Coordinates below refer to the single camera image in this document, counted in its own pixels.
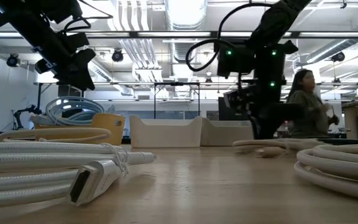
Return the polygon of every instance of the ceiling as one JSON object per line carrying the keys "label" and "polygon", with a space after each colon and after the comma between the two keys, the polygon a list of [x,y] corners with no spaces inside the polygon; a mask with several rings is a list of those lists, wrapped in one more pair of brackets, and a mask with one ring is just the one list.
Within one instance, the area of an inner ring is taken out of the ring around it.
{"label": "ceiling", "polygon": [[[99,3],[103,1],[88,1],[90,4],[97,7]],[[236,0],[209,0],[208,7],[206,10],[206,17],[204,19],[203,30],[217,30],[221,19],[235,7],[246,3],[245,1]],[[358,26],[358,0],[347,1],[347,7],[340,9],[342,6],[342,0],[317,0],[312,1],[309,6],[301,12],[297,20],[293,24],[290,30],[301,30],[301,31],[350,31]],[[163,0],[152,0],[147,1],[147,20],[150,30],[167,30],[166,12]],[[112,9],[103,8],[104,11],[111,13]],[[234,14],[224,26],[224,30],[234,31],[252,31],[254,30],[259,21],[261,15],[264,13],[263,7],[252,7],[244,9]],[[129,22],[131,23],[131,15],[128,15]],[[62,29],[65,22],[59,25],[52,24],[55,29]],[[0,27],[0,30],[14,30],[9,24],[4,27]],[[98,20],[92,23],[92,30],[110,30],[106,20]],[[155,50],[155,54],[158,60],[158,64],[162,68],[162,77],[169,78],[175,74],[172,72],[172,55],[170,53],[170,44],[164,43],[166,40],[153,39],[152,45]],[[331,39],[293,39],[294,44],[299,48],[299,51],[294,55],[288,57],[288,61],[285,65],[285,75],[291,80],[293,76],[293,62],[292,60],[298,60],[301,55],[308,55],[314,51],[320,49],[326,44],[332,42]],[[96,60],[108,71],[115,80],[120,82],[134,82],[134,78],[131,75],[132,61],[126,54],[124,54],[124,60],[122,62],[113,63],[111,60],[111,53],[115,48],[122,47],[116,39],[92,39],[90,40],[91,48],[95,49],[98,54]],[[205,52],[212,52],[213,46],[206,45],[201,47],[196,57],[198,64],[204,64],[207,62],[208,57]],[[22,60],[28,61],[29,63],[35,63],[40,59],[39,55],[33,54],[30,51],[30,45],[25,40],[18,39],[0,39],[0,57],[7,57],[9,53],[18,53]],[[358,44],[349,47],[343,51],[346,55],[345,61],[337,63],[335,69],[333,69],[332,62],[321,62],[317,66],[320,68],[321,79],[323,82],[331,82],[334,79],[334,75],[341,75],[358,70]],[[196,72],[193,74],[189,81],[199,80],[204,82],[206,78],[206,72],[211,72],[213,81],[217,82],[216,78],[216,67],[217,63],[214,62],[209,68],[202,72]],[[235,77],[231,77],[229,82],[234,82]],[[354,76],[346,82],[358,82],[358,75]],[[354,90],[356,86],[348,86],[342,88],[342,92],[346,93],[346,90]]]}

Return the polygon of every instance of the cable connector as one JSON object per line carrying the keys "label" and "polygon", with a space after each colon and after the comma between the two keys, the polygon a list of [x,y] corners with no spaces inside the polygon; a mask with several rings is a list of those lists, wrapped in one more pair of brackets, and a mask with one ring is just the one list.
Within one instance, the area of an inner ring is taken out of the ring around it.
{"label": "cable connector", "polygon": [[77,206],[99,197],[120,178],[122,172],[114,161],[94,161],[81,166],[66,199]]}

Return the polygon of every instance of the white container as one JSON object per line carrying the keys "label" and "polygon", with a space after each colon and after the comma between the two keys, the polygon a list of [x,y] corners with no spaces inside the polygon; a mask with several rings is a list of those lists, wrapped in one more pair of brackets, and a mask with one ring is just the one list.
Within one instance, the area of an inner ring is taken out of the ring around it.
{"label": "white container", "polygon": [[129,117],[134,148],[199,147],[203,118],[193,120]]}
{"label": "white container", "polygon": [[232,146],[233,142],[252,140],[250,121],[210,121],[203,118],[201,146]]}

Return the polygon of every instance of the desk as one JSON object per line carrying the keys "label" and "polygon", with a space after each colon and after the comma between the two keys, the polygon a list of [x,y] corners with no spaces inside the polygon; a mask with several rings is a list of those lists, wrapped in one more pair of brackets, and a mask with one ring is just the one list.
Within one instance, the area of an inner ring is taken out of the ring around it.
{"label": "desk", "polygon": [[358,223],[358,200],[297,178],[293,155],[256,159],[232,148],[142,151],[157,160],[131,167],[126,179],[91,204],[55,200],[0,208],[0,223]]}

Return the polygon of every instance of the wooden table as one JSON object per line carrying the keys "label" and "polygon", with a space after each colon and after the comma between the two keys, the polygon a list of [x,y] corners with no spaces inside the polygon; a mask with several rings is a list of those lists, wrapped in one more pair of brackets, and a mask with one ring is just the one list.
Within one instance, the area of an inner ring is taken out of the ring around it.
{"label": "wooden table", "polygon": [[232,148],[141,151],[157,160],[131,167],[94,202],[0,208],[0,223],[358,223],[358,200],[296,177],[293,155],[257,159]]}

